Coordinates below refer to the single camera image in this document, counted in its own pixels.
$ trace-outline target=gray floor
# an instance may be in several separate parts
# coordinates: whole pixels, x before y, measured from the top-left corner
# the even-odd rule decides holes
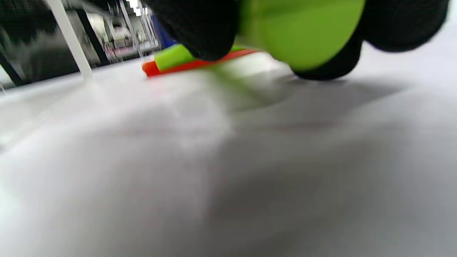
[[[456,256],[456,32],[329,83],[228,65],[255,94],[97,71],[0,155],[0,256]]]

